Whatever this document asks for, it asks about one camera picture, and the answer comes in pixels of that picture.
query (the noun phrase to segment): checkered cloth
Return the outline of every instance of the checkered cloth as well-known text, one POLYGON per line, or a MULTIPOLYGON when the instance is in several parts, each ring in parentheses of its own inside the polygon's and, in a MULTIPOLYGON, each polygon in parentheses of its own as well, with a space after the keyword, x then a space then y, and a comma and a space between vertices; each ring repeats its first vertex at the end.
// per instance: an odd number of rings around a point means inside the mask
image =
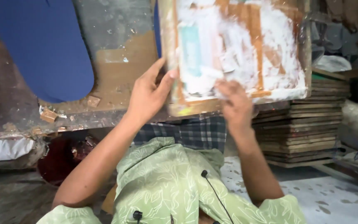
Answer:
POLYGON ((179 122, 145 124, 135 136, 132 145, 140 146, 156 137, 174 137, 175 143, 187 148, 218 149, 223 153, 226 134, 223 117, 192 118, 179 122))

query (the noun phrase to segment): leaf print shirt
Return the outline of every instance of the leaf print shirt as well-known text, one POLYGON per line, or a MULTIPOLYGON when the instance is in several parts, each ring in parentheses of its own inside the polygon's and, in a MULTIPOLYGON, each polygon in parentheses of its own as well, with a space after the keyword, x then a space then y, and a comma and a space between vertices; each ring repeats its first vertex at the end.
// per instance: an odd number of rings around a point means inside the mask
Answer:
MULTIPOLYGON (((231 224, 214 190, 234 224, 304 224, 305 217, 294 196, 265 200, 258 208, 231 193, 220 180, 224 158, 218 150, 192 150, 174 138, 154 138, 130 148, 117 166, 117 194, 112 224, 198 224, 198 210, 221 224, 231 224)), ((92 209, 57 206, 38 224, 100 224, 92 209)))

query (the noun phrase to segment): blue foam sheet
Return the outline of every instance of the blue foam sheet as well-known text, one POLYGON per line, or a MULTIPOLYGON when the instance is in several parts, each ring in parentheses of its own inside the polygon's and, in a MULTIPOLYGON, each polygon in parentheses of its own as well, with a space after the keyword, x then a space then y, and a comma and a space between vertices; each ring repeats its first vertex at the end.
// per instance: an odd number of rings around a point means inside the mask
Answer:
POLYGON ((74 101, 94 75, 71 0, 0 0, 0 38, 34 94, 74 101))

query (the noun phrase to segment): person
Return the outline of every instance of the person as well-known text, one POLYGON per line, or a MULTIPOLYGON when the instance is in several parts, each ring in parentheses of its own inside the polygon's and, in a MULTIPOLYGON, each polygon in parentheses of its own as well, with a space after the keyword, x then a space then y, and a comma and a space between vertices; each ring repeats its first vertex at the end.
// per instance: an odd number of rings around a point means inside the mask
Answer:
POLYGON ((218 80, 215 87, 226 97, 221 101, 222 113, 238 148, 251 202, 229 192, 220 180, 222 151, 185 146, 201 142, 196 147, 213 147, 213 132, 226 138, 226 133, 210 130, 216 126, 211 121, 200 119, 201 125, 187 122, 187 128, 203 127, 200 141, 194 140, 192 136, 196 134, 187 129, 174 131, 176 136, 156 137, 141 146, 130 147, 142 127, 162 108, 177 77, 176 71, 169 71, 159 85, 155 84, 164 63, 164 59, 158 60, 136 80, 127 113, 67 176, 56 193, 53 210, 38 223, 100 223, 89 205, 116 168, 118 186, 113 224, 306 223, 296 198, 284 196, 267 165, 251 128, 252 101, 235 81, 218 80))

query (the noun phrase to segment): workbench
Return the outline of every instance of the workbench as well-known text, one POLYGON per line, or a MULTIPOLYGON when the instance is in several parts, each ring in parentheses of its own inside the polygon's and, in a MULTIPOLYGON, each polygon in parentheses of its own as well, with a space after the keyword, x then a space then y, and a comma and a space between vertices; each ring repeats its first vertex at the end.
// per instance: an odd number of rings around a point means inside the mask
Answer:
MULTIPOLYGON (((153 32, 150 0, 74 0, 73 2, 92 62, 99 50, 123 50, 125 43, 131 41, 133 36, 153 32)), ((132 51, 129 54, 138 54, 136 49, 128 50, 132 51)), ((29 137, 34 135, 34 130, 37 130, 37 134, 49 134, 57 132, 60 127, 64 127, 66 131, 113 127, 125 114, 134 80, 141 74, 135 74, 135 77, 129 81, 114 83, 120 88, 125 86, 127 92, 126 94, 119 92, 121 95, 117 100, 121 103, 115 103, 116 106, 113 105, 111 109, 89 111, 86 107, 78 109, 77 104, 68 103, 66 108, 76 112, 63 111, 66 117, 58 117, 54 123, 48 123, 40 119, 40 102, 27 87, 7 49, 0 41, 0 138, 29 137)), ((96 74, 96 86, 101 84, 98 81, 100 80, 96 74)), ((288 102, 258 105, 260 111, 287 107, 288 102)), ((192 117, 219 114, 220 112, 217 111, 192 117)), ((162 109, 151 122, 184 118, 190 117, 171 117, 166 109, 162 109)))

